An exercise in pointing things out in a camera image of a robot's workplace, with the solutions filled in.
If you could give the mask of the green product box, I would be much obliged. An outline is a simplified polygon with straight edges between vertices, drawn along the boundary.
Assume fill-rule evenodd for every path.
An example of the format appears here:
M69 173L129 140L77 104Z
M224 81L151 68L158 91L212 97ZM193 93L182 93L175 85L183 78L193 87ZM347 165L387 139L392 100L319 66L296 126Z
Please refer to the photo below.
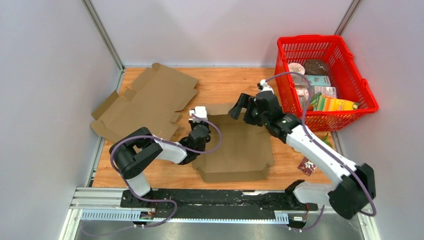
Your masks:
M317 110L318 102L321 98L321 95L322 95L322 93L318 92L318 93L316 93L312 96L311 101L310 101L308 108L307 108L308 111L316 111Z

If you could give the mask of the flat brown cardboard sheet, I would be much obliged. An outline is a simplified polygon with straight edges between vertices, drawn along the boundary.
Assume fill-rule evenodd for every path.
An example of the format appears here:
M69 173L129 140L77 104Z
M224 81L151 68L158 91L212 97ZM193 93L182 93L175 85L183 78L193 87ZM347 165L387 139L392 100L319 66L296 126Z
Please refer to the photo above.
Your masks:
M170 140L179 126L182 111L198 93L198 79L174 68L154 63L126 88L123 95L113 91L92 112L91 128L116 143L141 127Z

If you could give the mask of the orange yellow product box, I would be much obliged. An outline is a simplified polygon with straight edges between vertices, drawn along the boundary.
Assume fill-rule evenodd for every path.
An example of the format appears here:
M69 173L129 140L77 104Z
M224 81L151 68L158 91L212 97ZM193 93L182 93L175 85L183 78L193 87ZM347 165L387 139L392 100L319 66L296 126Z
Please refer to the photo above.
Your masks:
M322 96L320 97L316 110L323 112L339 112L339 111L353 111L359 108L357 102L350 100Z

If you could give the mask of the teal product box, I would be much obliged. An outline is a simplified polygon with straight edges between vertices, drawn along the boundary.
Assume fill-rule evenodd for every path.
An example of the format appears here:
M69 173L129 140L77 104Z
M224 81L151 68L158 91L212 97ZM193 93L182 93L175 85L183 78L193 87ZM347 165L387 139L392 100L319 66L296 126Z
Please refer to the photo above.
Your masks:
M304 75L306 78L302 76L294 76L291 75L292 81L296 88L308 88L308 82L310 82L311 86L319 86L319 87L330 87L331 82L330 78L325 75Z

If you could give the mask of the white round container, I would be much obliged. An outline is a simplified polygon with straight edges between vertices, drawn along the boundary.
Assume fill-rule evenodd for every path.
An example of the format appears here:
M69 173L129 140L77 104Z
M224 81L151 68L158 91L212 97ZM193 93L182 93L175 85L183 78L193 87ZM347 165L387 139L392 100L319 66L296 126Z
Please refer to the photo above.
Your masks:
M290 75L294 75L295 77L298 77L299 74L304 75L306 72L304 66L297 62L291 62L287 66L288 66Z

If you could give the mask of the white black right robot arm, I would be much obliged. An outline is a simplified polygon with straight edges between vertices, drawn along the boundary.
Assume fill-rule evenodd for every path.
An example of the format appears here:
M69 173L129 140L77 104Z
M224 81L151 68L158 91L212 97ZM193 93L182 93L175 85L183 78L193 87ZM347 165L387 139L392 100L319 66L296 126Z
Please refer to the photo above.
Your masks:
M341 217L350 220L369 205L368 216L375 216L376 184L373 168L347 159L325 144L302 121L284 113L277 96L271 91L256 96L241 93L228 115L237 120L245 109L243 121L265 127L269 134L312 161L331 181L330 184L297 180L285 189L286 205L299 209L303 204L330 206Z

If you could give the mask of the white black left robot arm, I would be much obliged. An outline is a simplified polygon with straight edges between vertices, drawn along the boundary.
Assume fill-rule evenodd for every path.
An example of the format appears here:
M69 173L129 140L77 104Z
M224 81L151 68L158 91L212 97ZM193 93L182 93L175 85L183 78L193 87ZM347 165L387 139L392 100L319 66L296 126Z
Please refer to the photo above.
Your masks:
M177 142L157 137L147 127L141 127L109 148L111 165L133 191L133 200L140 207L148 207L153 201L144 171L154 160L187 165L206 152L206 144L211 140L210 122L193 118L189 123L191 132Z

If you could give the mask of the pink white product box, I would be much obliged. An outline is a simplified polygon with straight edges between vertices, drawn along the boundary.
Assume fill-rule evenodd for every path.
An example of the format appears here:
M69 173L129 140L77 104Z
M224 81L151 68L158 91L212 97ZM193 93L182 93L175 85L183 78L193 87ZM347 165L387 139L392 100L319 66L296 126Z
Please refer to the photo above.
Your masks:
M296 87L295 90L301 104L305 104L309 96L313 98L318 93L326 97L337 98L336 88L332 86L313 86L311 92L305 87Z

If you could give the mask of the aluminium rail frame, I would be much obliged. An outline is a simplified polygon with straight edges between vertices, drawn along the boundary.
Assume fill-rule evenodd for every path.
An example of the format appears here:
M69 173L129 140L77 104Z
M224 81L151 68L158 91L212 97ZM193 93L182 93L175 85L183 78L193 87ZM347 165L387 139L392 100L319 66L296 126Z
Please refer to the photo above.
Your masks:
M378 240L375 221L359 214L340 217L332 208L275 211L274 219L156 217L148 208L120 206L125 188L75 190L62 240Z

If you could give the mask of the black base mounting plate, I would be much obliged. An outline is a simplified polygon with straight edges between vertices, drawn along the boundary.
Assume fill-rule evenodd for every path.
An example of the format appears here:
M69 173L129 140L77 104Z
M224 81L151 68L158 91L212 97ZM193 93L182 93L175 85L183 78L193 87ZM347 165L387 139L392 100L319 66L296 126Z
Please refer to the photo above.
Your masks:
M157 218L166 218L175 210L175 219L272 220L276 211L317 211L314 203L295 203L285 192L218 189L151 190L142 201L129 190L122 193L120 207L147 208Z

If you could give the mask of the dark red snack packet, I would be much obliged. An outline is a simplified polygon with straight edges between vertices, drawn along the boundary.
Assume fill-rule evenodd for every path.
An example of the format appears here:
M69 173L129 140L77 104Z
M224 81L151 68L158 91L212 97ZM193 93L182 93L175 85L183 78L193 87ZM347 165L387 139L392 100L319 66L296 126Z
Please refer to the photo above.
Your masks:
M304 157L299 163L297 169L303 172L305 175L310 176L316 171L317 166L307 157Z

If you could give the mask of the brown cardboard box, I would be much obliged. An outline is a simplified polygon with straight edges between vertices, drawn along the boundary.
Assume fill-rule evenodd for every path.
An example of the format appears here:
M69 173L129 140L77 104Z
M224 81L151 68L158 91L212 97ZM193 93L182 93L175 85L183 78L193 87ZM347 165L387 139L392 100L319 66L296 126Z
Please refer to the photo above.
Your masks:
M245 123L244 108L239 118L233 119L228 114L233 106L232 103L221 103L205 107L207 119L216 128L209 128L208 153L199 155L192 167L206 183L265 180L274 165L268 131Z

